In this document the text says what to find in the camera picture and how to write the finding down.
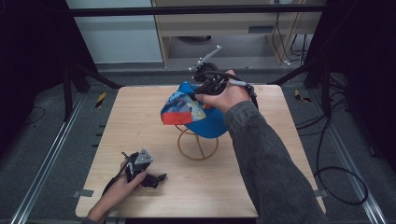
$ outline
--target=wooden table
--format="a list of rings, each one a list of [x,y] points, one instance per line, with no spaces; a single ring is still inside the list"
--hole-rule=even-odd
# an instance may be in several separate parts
[[[177,148],[180,130],[163,125],[160,111],[177,86],[121,88],[110,113],[84,189],[91,197],[80,197],[76,214],[87,216],[101,197],[107,182],[118,172],[121,152],[134,153],[145,148],[154,161],[149,174],[166,173],[156,189],[134,192],[111,217],[256,217],[233,152],[230,136],[219,138],[219,148],[209,159],[192,161]],[[291,119],[280,87],[257,85],[255,91],[261,112],[283,140],[293,161],[317,189],[300,138]],[[203,147],[213,148],[216,140],[202,139]],[[183,135],[185,150],[197,151],[195,137]]]

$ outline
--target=gray floor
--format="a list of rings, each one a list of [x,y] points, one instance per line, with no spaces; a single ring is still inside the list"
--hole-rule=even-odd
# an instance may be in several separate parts
[[[301,41],[295,46],[300,48]],[[165,85],[179,84],[190,78],[187,68],[194,65],[199,57],[205,56],[216,45],[223,49],[211,60],[220,69],[235,69],[242,79],[250,83],[266,83],[286,75],[290,70],[300,65],[296,61],[292,65],[276,64],[270,43],[263,36],[212,36],[206,42],[186,38],[174,38],[170,61],[166,68],[147,68],[118,73],[103,72],[108,77],[123,85]],[[294,91],[299,89],[306,96],[315,98],[319,88],[305,91],[302,86],[304,75],[300,75],[286,83],[282,90],[290,107],[290,113],[296,124],[320,115],[315,103],[296,100]],[[111,107],[117,96],[117,90],[111,90],[96,80],[89,79],[92,88],[89,93],[76,93],[75,100],[82,97],[81,108],[67,138],[64,140],[59,155],[50,170],[47,181],[38,194],[35,206],[30,212],[28,221],[31,223],[68,223],[79,222],[75,215],[78,198],[72,197],[74,190],[84,186],[97,145],[100,143],[100,133]],[[95,108],[101,92],[106,92],[106,98],[101,108]],[[343,96],[334,96],[334,103]],[[0,220],[8,223],[29,190],[41,163],[46,159],[55,137],[63,124],[64,102],[63,87],[56,86],[41,92],[35,99],[35,109],[32,111],[26,125],[12,145],[12,154],[6,165],[0,170]],[[380,211],[388,223],[396,223],[396,174],[382,158],[370,156],[368,146],[361,131],[347,112],[346,104],[342,104],[333,112],[332,125],[336,128],[343,146],[355,162],[371,191]],[[309,128],[302,129],[299,134],[321,131],[324,122],[321,121]],[[301,136],[305,153],[312,170],[316,168],[316,153],[319,134]],[[340,154],[332,140],[331,133],[326,132],[320,152],[320,166],[342,166]],[[337,172],[323,173],[323,179],[328,187],[346,200],[357,200],[355,189],[350,178]],[[340,203],[334,197],[323,199],[327,216],[331,223],[375,223],[371,221],[364,206],[351,206]]]

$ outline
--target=human arm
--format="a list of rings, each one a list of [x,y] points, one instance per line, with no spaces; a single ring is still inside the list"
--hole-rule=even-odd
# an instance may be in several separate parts
[[[228,85],[218,96],[196,98],[225,113],[239,169],[261,223],[327,222],[311,185],[244,89]]]
[[[137,175],[128,183],[125,171],[122,171],[119,179],[107,190],[102,198],[90,210],[87,217],[82,221],[83,224],[104,223],[108,213],[115,206],[127,198],[132,191],[145,179],[146,172]]]

